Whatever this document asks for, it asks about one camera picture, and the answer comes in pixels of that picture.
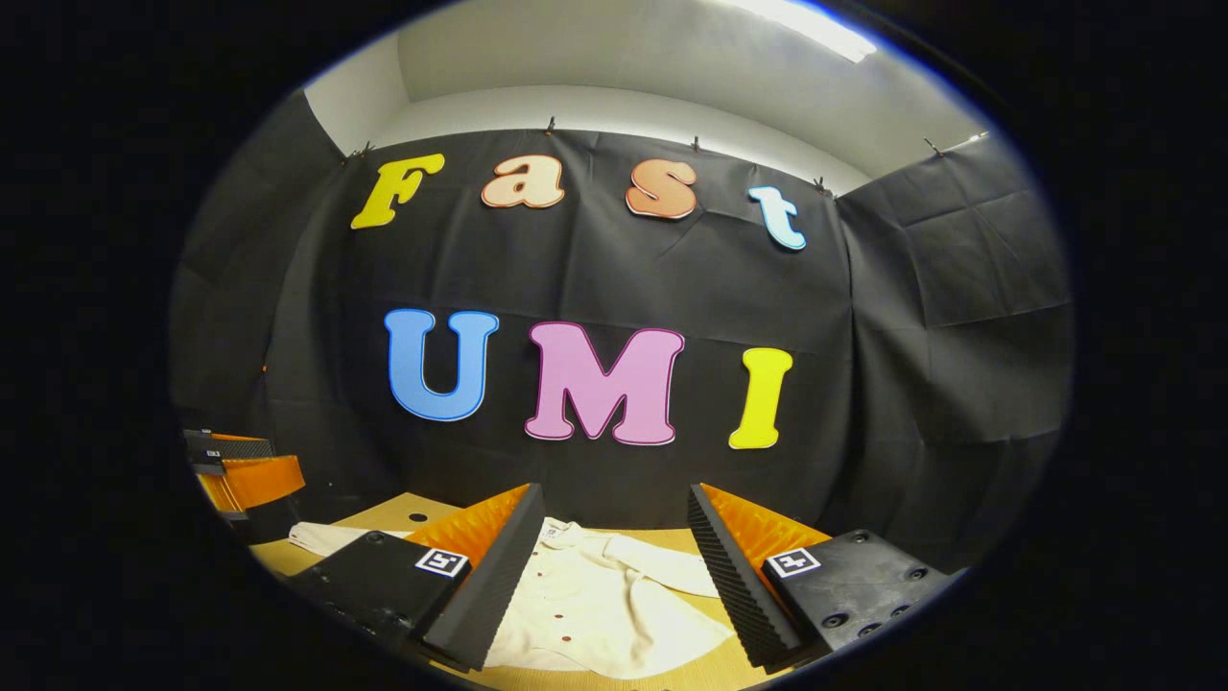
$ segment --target blue letter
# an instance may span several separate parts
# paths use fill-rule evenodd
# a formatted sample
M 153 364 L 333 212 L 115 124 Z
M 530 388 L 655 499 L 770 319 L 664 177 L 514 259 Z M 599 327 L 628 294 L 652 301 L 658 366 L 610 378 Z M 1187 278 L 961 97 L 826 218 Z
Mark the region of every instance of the blue letter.
M 780 189 L 775 187 L 752 187 L 748 189 L 752 199 L 758 199 L 764 211 L 764 222 L 772 239 L 780 242 L 790 249 L 806 247 L 806 237 L 788 225 L 788 216 L 797 215 L 797 206 L 792 201 L 786 201 L 780 195 Z
M 499 330 L 499 318 L 486 312 L 457 312 L 448 328 L 457 333 L 457 388 L 436 394 L 422 379 L 426 331 L 435 317 L 422 309 L 393 309 L 384 317 L 388 328 L 388 379 L 392 395 L 403 409 L 420 419 L 453 422 L 472 416 L 486 393 L 486 336 Z

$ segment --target pink letter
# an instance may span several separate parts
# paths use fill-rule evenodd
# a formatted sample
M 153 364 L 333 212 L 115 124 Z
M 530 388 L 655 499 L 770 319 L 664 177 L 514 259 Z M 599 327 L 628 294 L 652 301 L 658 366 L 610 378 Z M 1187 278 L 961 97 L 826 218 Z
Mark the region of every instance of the pink letter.
M 655 447 L 674 441 L 669 427 L 669 380 L 674 357 L 683 351 L 680 333 L 643 328 L 631 334 L 609 374 L 602 371 L 585 328 L 570 322 L 542 322 L 529 329 L 542 350 L 542 384 L 537 416 L 524 432 L 538 439 L 567 439 L 575 428 L 564 415 L 566 398 L 585 436 L 597 439 L 623 407 L 614 439 Z

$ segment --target ceiling light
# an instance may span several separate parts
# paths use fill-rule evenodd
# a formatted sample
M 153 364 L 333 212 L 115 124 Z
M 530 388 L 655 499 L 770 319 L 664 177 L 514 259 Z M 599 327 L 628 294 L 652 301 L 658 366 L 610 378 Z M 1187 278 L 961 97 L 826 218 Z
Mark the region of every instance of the ceiling light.
M 818 6 L 791 0 L 720 0 L 785 25 L 802 36 L 826 45 L 853 63 L 860 63 L 877 48 L 862 36 L 840 26 Z

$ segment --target white wall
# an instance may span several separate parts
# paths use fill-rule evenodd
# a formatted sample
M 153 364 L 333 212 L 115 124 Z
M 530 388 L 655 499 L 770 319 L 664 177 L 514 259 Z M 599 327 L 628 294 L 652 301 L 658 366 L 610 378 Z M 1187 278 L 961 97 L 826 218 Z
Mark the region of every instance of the white wall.
M 406 103 L 371 139 L 371 146 L 488 129 L 545 129 L 550 115 L 555 117 L 556 129 L 616 131 L 683 144 L 699 135 L 700 149 L 806 180 L 823 177 L 824 187 L 835 194 L 871 180 L 849 163 L 754 120 L 677 98 L 591 86 L 515 86 Z M 328 124 L 324 129 L 333 134 Z M 345 146 L 341 150 L 349 152 Z
M 392 32 L 352 53 L 303 87 L 316 119 L 341 153 L 361 150 L 409 106 Z

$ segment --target wooden table surface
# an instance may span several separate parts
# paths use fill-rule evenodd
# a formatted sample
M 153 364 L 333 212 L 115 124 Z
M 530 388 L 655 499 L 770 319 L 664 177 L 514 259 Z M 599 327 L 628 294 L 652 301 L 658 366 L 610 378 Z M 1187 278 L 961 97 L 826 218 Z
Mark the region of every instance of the wooden table surface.
M 382 504 L 350 518 L 336 522 L 335 525 L 363 528 L 367 530 L 418 530 L 431 525 L 454 512 L 457 507 L 432 502 L 415 495 L 400 495 Z M 424 522 L 414 522 L 410 514 L 422 514 Z M 642 540 L 658 547 L 678 550 L 691 555 L 699 554 L 695 539 L 688 529 L 678 530 L 616 530 L 623 535 Z M 266 542 L 252 547 L 252 554 L 270 571 L 293 576 L 307 567 L 323 561 L 323 557 L 291 545 L 287 540 Z M 725 612 L 725 606 L 716 598 L 701 598 L 689 593 L 674 592 L 696 610 L 721 622 L 731 631 L 733 625 Z M 737 635 L 731 636 L 702 658 L 675 668 L 664 674 L 634 680 L 620 680 L 602 676 L 592 671 L 543 671 L 511 666 L 486 668 L 483 671 L 459 674 L 456 670 L 431 663 L 458 676 L 464 676 L 491 689 L 507 691 L 518 690 L 564 690 L 581 689 L 583 691 L 734 691 L 761 684 L 787 671 L 765 674 L 763 669 L 750 666 L 747 654 L 738 642 Z

